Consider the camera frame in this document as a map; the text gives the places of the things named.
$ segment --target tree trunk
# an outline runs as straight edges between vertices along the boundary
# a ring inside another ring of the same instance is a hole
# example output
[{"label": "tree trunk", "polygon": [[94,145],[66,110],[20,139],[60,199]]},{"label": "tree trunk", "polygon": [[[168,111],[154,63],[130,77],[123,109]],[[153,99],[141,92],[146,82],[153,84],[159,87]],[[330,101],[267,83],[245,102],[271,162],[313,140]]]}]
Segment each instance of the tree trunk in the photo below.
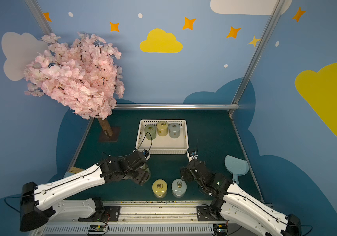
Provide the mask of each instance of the tree trunk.
[{"label": "tree trunk", "polygon": [[104,133],[108,136],[112,136],[113,135],[113,131],[111,129],[110,124],[108,123],[107,118],[102,120],[101,118],[98,118],[99,124],[102,127]]}]

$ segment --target yellow cloud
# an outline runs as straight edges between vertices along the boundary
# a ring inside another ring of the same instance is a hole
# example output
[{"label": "yellow cloud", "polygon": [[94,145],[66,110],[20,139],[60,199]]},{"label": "yellow cloud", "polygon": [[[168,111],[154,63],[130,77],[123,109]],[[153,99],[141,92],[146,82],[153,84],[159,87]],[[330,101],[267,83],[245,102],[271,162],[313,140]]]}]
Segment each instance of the yellow cloud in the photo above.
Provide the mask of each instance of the yellow cloud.
[{"label": "yellow cloud", "polygon": [[147,35],[147,40],[141,42],[140,49],[146,53],[178,53],[183,45],[176,40],[175,35],[162,29],[153,29]]},{"label": "yellow cloud", "polygon": [[297,91],[337,136],[337,63],[319,72],[303,71],[295,81]]}]

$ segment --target yellow canister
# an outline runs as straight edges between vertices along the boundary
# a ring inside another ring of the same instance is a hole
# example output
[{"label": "yellow canister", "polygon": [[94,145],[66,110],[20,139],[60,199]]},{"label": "yellow canister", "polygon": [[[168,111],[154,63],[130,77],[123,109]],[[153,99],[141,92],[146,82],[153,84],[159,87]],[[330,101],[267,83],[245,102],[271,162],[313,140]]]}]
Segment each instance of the yellow canister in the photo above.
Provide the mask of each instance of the yellow canister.
[{"label": "yellow canister", "polygon": [[167,194],[167,183],[163,179],[157,179],[154,181],[152,189],[157,198],[164,198]]},{"label": "yellow canister", "polygon": [[168,132],[168,125],[166,121],[160,121],[157,124],[157,132],[159,136],[166,136]]}]

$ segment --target green canister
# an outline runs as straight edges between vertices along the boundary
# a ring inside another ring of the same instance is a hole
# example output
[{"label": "green canister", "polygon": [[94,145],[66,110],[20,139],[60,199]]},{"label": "green canister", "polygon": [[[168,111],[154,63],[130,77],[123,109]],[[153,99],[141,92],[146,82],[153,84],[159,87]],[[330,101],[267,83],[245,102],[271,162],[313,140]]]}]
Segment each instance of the green canister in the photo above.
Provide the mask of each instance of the green canister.
[{"label": "green canister", "polygon": [[154,125],[147,125],[147,126],[145,127],[145,134],[147,134],[147,135],[146,135],[146,138],[147,138],[148,140],[153,140],[153,139],[155,139],[155,137],[157,136],[157,128],[156,128]]}]

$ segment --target dark green table surface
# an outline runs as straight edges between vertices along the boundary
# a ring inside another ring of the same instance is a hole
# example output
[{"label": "dark green table surface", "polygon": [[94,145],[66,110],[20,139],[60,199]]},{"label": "dark green table surface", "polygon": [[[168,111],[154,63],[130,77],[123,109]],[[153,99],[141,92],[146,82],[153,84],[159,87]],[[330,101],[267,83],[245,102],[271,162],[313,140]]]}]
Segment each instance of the dark green table surface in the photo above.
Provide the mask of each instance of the dark green table surface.
[{"label": "dark green table surface", "polygon": [[[184,119],[187,121],[189,149],[196,148],[198,139],[198,158],[204,160],[212,172],[219,172],[232,178],[224,165],[226,155],[245,159],[234,132],[227,111],[172,111],[172,110],[114,110],[108,116],[111,126],[120,126],[121,131],[117,142],[98,142],[102,129],[94,120],[83,144],[75,167],[88,168],[102,158],[102,152],[113,156],[127,155],[135,149],[139,122],[142,119]],[[163,179],[168,185],[168,193],[161,200],[212,200],[209,195],[201,193],[197,183],[187,183],[187,192],[182,198],[175,198],[171,193],[171,183],[180,178],[180,168],[188,163],[186,155],[151,155],[148,165],[152,173],[144,186],[139,186],[131,180],[121,180],[96,186],[69,199],[80,200],[91,197],[101,197],[105,201],[154,201],[152,184],[157,179]],[[250,195],[260,200],[258,189],[250,171],[239,177],[239,185]]]}]

